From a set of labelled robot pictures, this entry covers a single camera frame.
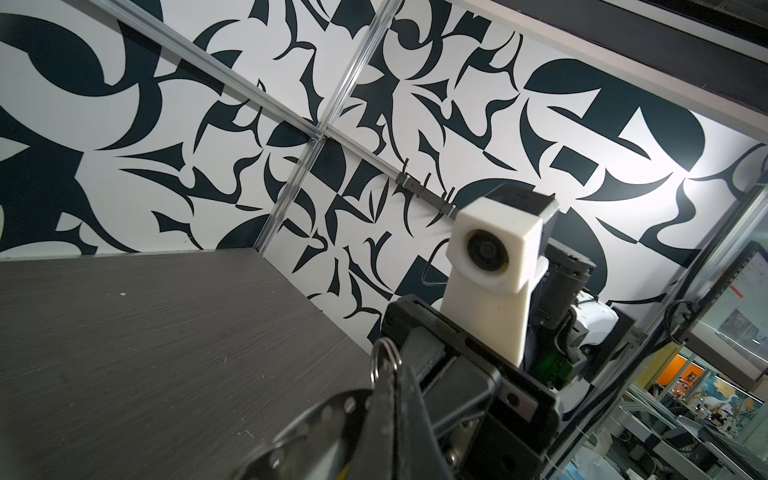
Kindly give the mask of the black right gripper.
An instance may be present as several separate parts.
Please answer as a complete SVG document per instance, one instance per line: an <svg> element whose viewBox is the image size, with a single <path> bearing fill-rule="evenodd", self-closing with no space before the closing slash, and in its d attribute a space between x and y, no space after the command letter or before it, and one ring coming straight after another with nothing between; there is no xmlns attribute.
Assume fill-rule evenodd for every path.
<svg viewBox="0 0 768 480"><path fill-rule="evenodd" d="M381 336L414 376L439 458L456 479L537 479L561 421L556 394L416 296Z"/></svg>

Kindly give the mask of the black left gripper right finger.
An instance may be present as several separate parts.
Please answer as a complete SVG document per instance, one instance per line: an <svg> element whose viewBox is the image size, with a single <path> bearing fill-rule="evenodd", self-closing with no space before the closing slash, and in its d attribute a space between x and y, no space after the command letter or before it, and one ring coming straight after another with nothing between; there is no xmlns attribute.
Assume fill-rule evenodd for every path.
<svg viewBox="0 0 768 480"><path fill-rule="evenodd" d="M453 479L413 370L403 364L396 379L396 478Z"/></svg>

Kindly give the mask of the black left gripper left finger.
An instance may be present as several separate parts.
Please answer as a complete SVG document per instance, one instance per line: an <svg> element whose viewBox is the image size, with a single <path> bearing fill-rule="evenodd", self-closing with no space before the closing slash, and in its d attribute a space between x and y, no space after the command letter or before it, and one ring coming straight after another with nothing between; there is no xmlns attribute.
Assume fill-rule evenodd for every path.
<svg viewBox="0 0 768 480"><path fill-rule="evenodd" d="M385 362L379 368L347 479L394 479L396 440L396 374Z"/></svg>

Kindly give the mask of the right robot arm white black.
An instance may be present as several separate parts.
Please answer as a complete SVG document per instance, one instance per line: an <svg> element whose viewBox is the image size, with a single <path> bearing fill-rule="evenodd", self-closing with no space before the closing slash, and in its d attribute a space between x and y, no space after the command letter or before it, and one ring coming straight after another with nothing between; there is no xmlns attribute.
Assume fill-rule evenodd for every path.
<svg viewBox="0 0 768 480"><path fill-rule="evenodd" d="M453 478L538 478L634 324L586 289L590 259L556 240L546 257L519 367L414 295L387 307L381 334L419 381Z"/></svg>

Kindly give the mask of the black wall hook rail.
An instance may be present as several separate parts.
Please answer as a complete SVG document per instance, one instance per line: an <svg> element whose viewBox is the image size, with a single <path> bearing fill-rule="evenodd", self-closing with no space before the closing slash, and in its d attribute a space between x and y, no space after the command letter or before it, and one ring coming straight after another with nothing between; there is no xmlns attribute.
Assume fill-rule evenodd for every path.
<svg viewBox="0 0 768 480"><path fill-rule="evenodd" d="M408 163L409 160L406 159L401 170L395 177L395 193L401 194L404 198L403 224L406 231L413 236L409 221L409 209L414 199L420 199L436 211L435 217L429 223L429 226L443 217L454 220L458 212L458 207L452 202L452 196L456 189L452 188L449 192L437 195L427 188L431 175L428 174L423 182L417 180L413 175L407 172Z"/></svg>

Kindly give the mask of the wall-mounted monitor screen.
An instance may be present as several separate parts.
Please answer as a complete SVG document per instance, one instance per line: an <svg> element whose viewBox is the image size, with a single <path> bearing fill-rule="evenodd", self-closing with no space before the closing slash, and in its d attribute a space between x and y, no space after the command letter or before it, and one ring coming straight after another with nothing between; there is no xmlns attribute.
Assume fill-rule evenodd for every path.
<svg viewBox="0 0 768 480"><path fill-rule="evenodd" d="M685 346L737 385L767 373L767 250L749 242L701 302Z"/></svg>

